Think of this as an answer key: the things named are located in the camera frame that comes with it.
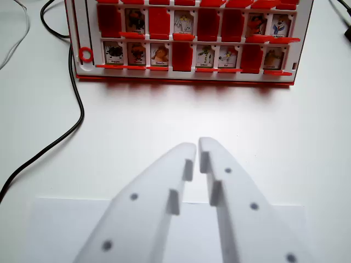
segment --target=cartoon character picture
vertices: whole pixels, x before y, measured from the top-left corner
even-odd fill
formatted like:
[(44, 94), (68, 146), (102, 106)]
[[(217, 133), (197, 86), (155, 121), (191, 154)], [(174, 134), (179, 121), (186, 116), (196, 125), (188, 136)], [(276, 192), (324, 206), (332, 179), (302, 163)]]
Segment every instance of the cartoon character picture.
[(263, 14), (251, 13), (248, 15), (246, 37), (252, 35), (264, 35), (267, 20)]
[(140, 9), (126, 9), (126, 31), (141, 34), (145, 33), (145, 15)]
[(141, 43), (128, 43), (128, 64), (146, 65), (145, 48)]
[(270, 30), (270, 35), (274, 37), (287, 37), (290, 27), (290, 19), (288, 15), (273, 15), (272, 27)]
[(117, 42), (104, 42), (105, 63), (123, 65), (123, 49)]
[(281, 48), (269, 48), (264, 58), (263, 69), (265, 70), (281, 69), (282, 58), (283, 58), (283, 52)]
[(221, 46), (219, 49), (218, 67), (234, 68), (236, 64), (237, 51), (234, 47)]
[(174, 33), (192, 34), (193, 16), (189, 11), (176, 10), (174, 12)]
[(158, 67), (168, 66), (168, 49), (164, 44), (151, 43), (151, 65)]
[(196, 67), (213, 67), (214, 50), (210, 45), (198, 45), (196, 54)]

